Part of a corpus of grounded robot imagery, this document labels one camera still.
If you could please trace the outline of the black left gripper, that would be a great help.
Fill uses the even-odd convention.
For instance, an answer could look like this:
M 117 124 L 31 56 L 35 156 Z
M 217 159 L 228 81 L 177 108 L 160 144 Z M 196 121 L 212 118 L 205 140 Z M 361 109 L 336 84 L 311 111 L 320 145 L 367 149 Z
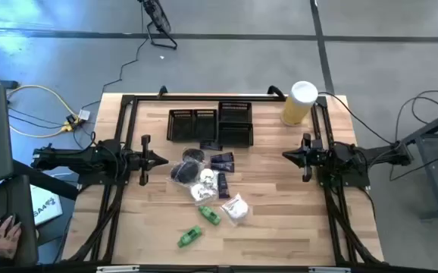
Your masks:
M 169 161 L 153 150 L 149 150 L 151 136 L 148 134 L 141 136 L 142 151 L 134 152 L 129 157 L 130 170 L 141 171 L 139 185 L 145 186 L 149 182 L 149 170 L 161 165 L 167 165 Z

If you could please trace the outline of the green travel shampoo bottle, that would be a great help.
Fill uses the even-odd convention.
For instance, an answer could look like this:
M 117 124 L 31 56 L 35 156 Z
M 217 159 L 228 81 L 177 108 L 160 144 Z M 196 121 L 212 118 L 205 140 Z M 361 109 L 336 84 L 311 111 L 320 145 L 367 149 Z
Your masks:
M 202 235 L 202 229 L 199 226 L 194 226 L 190 228 L 186 233 L 184 233 L 179 241 L 177 242 L 177 245 L 179 248 L 183 248 L 185 246 L 190 245 L 195 240 L 197 240 Z
M 221 217 L 208 206 L 199 206 L 199 212 L 213 225 L 219 225 Z

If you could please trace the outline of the white printed sheet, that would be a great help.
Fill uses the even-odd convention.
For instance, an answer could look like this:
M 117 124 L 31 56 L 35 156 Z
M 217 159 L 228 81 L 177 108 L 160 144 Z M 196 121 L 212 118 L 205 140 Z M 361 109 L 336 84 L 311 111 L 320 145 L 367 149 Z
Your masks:
M 63 214 L 60 196 L 43 188 L 30 185 L 33 217 L 36 226 L 45 224 Z

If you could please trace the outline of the yellow wipes canister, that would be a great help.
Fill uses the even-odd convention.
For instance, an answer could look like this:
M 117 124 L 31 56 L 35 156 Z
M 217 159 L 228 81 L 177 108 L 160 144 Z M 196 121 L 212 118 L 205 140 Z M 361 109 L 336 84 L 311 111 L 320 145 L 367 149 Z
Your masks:
M 281 121 L 287 126 L 299 126 L 317 98 L 318 89 L 313 83 L 308 81 L 294 83 L 280 114 Z

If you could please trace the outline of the black slotted plastic basket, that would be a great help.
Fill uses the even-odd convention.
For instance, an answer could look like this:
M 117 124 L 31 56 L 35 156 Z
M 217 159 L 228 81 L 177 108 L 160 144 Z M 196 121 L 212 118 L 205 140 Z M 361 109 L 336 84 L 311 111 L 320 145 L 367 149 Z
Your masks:
M 222 146 L 247 148 L 254 145 L 253 125 L 250 123 L 220 122 L 218 129 Z
M 194 137 L 198 141 L 215 141 L 217 136 L 217 111 L 194 109 Z
M 251 102 L 219 102 L 219 121 L 232 123 L 252 122 Z
M 193 140 L 192 109 L 171 109 L 167 123 L 167 140 L 184 142 Z

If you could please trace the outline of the black side desk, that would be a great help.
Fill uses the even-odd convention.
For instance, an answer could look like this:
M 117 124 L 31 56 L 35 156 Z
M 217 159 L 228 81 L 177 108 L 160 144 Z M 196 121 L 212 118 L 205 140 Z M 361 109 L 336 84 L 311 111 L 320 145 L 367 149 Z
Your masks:
M 36 226 L 27 176 L 13 177 L 0 184 L 0 222 L 13 216 L 21 224 L 21 236 L 14 258 L 16 266 L 31 266 L 38 262 Z

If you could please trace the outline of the silver metal bracket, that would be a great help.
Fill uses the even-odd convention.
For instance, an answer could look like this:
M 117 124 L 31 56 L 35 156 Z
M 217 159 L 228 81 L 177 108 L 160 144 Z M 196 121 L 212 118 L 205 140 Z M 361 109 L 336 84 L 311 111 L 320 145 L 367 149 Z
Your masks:
M 138 265 L 109 265 L 100 266 L 95 273 L 134 273 L 139 272 Z
M 312 266 L 308 273 L 352 273 L 351 268 Z

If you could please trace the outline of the black round puff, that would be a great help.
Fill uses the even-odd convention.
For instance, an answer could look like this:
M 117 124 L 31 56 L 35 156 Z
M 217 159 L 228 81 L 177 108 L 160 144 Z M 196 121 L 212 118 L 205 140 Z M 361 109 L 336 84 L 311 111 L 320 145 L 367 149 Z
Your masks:
M 196 181 L 203 169 L 203 164 L 195 161 L 183 163 L 181 181 L 185 184 Z
M 182 158 L 184 161 L 193 159 L 196 160 L 197 162 L 203 162 L 205 160 L 205 154 L 200 149 L 189 148 L 183 151 Z
M 182 162 L 171 169 L 171 179 L 174 182 L 186 184 L 189 182 L 188 163 Z

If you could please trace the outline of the person's hand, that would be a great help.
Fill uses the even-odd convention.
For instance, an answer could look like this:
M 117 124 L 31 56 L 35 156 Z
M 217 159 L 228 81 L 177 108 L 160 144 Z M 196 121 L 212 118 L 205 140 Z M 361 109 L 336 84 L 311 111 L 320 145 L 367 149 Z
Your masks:
M 0 235 L 0 258 L 13 260 L 17 248 L 18 242 L 22 233 L 21 223 L 20 229 L 15 233 L 14 236 L 2 236 Z

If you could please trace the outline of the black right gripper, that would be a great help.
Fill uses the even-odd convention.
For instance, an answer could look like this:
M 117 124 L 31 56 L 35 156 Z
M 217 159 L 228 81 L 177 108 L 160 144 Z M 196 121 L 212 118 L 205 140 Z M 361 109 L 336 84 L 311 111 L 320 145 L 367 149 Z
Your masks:
M 285 151 L 282 155 L 298 167 L 302 167 L 304 163 L 304 174 L 302 175 L 303 181 L 311 180 L 311 166 L 320 166 L 324 163 L 324 148 L 322 140 L 313 140 L 309 133 L 303 134 L 302 145 L 300 147 Z

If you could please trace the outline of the black floor fan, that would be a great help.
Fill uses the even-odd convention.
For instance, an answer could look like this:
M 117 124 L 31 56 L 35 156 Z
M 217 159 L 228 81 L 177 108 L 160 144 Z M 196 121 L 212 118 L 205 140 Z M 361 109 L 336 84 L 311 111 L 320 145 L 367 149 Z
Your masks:
M 153 46 L 162 47 L 166 49 L 177 49 L 177 43 L 174 38 L 171 36 L 171 24 L 167 18 L 167 15 L 164 12 L 164 9 L 159 0 L 137 0 L 141 7 L 145 10 L 148 16 L 151 18 L 151 22 L 146 25 L 147 35 L 150 39 L 150 43 Z M 169 39 L 173 45 L 165 45 L 156 43 L 151 34 L 151 26 L 154 26 L 155 29 L 162 35 Z

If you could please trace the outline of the clear vanity pack bag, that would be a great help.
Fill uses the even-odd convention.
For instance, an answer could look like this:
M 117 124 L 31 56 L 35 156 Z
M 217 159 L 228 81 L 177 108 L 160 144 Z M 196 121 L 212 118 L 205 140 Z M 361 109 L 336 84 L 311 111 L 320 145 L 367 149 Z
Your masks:
M 218 174 L 218 171 L 204 168 L 199 175 L 199 182 L 208 188 L 217 189 Z
M 225 202 L 221 209 L 234 225 L 243 223 L 249 213 L 249 205 L 239 193 Z
M 218 197 L 218 192 L 215 188 L 204 184 L 195 184 L 189 191 L 197 206 L 202 206 L 207 202 L 215 201 Z

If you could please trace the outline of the yellow power strip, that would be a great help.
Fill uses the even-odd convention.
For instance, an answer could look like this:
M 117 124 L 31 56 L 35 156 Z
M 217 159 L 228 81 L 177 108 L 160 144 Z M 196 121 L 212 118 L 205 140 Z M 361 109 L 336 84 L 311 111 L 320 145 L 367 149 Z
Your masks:
M 61 127 L 61 131 L 63 132 L 71 132 L 74 131 L 76 127 L 80 125 L 81 120 L 75 115 L 68 115 L 66 117 L 66 121 L 64 125 Z

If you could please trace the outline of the black diagonal desk leg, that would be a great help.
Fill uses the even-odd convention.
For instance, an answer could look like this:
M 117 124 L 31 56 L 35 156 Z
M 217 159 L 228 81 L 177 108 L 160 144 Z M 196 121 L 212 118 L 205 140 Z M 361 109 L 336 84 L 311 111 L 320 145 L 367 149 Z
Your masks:
M 78 189 L 63 180 L 49 176 L 16 160 L 13 160 L 13 168 L 14 174 L 28 176 L 30 184 L 34 186 L 43 188 L 44 190 L 48 190 L 70 200 L 77 199 L 79 193 Z

